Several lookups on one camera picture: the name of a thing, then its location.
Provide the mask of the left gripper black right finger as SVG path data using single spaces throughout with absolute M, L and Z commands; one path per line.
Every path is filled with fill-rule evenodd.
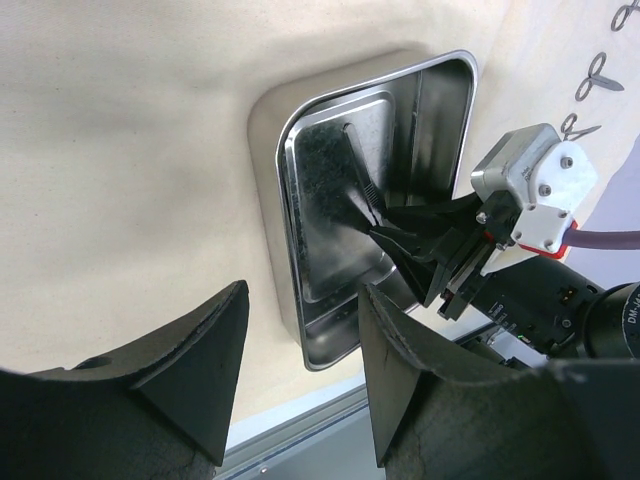
M 442 337 L 373 286 L 358 320 L 377 464 L 390 479 L 635 479 L 639 364 L 516 370 Z

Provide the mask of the steel surgical scissors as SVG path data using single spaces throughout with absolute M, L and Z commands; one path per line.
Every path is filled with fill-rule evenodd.
M 564 141 L 578 141 L 579 139 L 591 135 L 602 128 L 601 125 L 580 127 L 579 117 L 576 113 L 570 113 L 562 122 L 560 132 Z

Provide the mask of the steel instrument tray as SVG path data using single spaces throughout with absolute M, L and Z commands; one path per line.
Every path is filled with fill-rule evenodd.
M 368 236 L 367 209 L 342 127 L 358 132 L 386 208 L 449 200 L 478 84 L 458 49 L 385 52 L 267 90 L 247 136 L 282 322 L 309 371 L 359 345 L 357 302 L 378 286 L 400 308 L 416 300 Z

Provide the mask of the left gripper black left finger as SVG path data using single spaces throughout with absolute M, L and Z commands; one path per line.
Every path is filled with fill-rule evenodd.
M 1 374 L 5 479 L 211 479 L 248 328 L 239 280 L 74 368 Z

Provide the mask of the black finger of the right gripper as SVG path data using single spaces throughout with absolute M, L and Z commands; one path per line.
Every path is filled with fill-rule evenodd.
M 385 219 L 404 231 L 413 233 L 444 233 L 451 227 L 473 228 L 482 201 L 477 194 L 441 203 L 390 207 Z
M 417 302 L 429 307 L 449 276 L 435 238 L 391 227 L 371 227 L 369 236 L 391 258 Z

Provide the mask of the steel scalpel handle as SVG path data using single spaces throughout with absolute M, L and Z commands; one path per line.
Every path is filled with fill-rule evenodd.
M 369 173 L 357 129 L 352 123 L 345 123 L 342 127 L 342 133 L 348 143 L 349 150 L 351 152 L 352 164 L 354 166 L 367 209 L 372 216 L 373 224 L 382 225 L 383 214 L 386 211 L 386 203 Z

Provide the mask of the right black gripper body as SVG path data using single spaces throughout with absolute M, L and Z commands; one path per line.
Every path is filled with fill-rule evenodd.
M 514 198 L 508 192 L 495 192 L 482 201 L 473 228 L 428 233 L 438 241 L 449 276 L 439 312 L 456 320 L 473 307 L 540 354 L 578 357 L 586 350 L 587 313 L 601 288 L 563 263 L 540 255 L 485 276 L 480 272 L 490 254 L 514 244 L 507 238 L 507 228 L 515 224 L 516 213 Z

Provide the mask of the beige cloth wrap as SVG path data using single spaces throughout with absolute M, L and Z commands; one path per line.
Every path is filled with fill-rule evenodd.
M 386 49 L 454 49 L 480 82 L 462 168 L 537 122 L 583 141 L 607 183 L 639 134 L 639 16 L 617 1 L 5 1 L 1 365 L 73 367 L 243 279 L 233 417 L 348 379 L 305 369 L 279 315 L 246 125 L 280 82 Z M 622 92 L 574 94 L 599 53 Z

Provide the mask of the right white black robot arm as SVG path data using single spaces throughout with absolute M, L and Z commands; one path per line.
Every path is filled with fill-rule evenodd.
M 393 207 L 370 237 L 394 262 L 417 302 L 443 301 L 456 320 L 473 307 L 551 358 L 636 358 L 639 286 L 604 290 L 549 256 L 483 273 L 492 254 L 514 251 L 521 207 L 507 191 L 472 193 L 441 204 Z

